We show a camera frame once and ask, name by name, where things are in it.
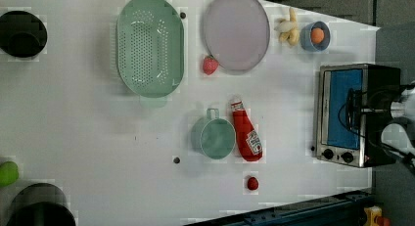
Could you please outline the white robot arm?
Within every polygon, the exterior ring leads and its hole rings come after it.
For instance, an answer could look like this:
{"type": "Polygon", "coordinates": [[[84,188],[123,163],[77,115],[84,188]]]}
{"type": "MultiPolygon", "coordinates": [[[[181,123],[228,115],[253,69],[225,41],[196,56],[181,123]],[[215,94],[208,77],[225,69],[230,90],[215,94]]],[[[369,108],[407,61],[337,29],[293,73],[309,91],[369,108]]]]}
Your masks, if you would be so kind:
{"type": "Polygon", "coordinates": [[[376,89],[369,100],[378,95],[391,95],[392,100],[386,109],[361,106],[360,99],[365,94],[367,94],[367,91],[348,90],[346,102],[338,111],[338,113],[345,111],[346,122],[342,122],[340,118],[339,122],[348,132],[362,137],[372,147],[382,150],[390,158],[400,161],[411,173],[414,173],[414,116],[408,113],[413,111],[409,108],[409,105],[414,105],[414,84],[401,85],[399,91],[392,91],[390,88],[376,89]],[[391,119],[383,128],[362,135],[355,130],[358,129],[357,123],[360,118],[367,113],[389,116],[391,119]],[[405,148],[394,147],[382,141],[382,134],[385,128],[390,125],[398,125],[403,129],[403,134],[407,140],[405,148]]]}

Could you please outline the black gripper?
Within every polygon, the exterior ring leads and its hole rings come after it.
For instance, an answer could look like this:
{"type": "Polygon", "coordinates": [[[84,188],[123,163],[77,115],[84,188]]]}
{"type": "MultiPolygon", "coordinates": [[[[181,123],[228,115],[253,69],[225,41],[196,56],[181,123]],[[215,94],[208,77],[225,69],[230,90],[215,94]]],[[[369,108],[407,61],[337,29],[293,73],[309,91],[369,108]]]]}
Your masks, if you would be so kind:
{"type": "Polygon", "coordinates": [[[380,133],[392,119],[391,104],[395,94],[391,88],[349,89],[345,102],[345,129],[355,135],[380,133]]]}

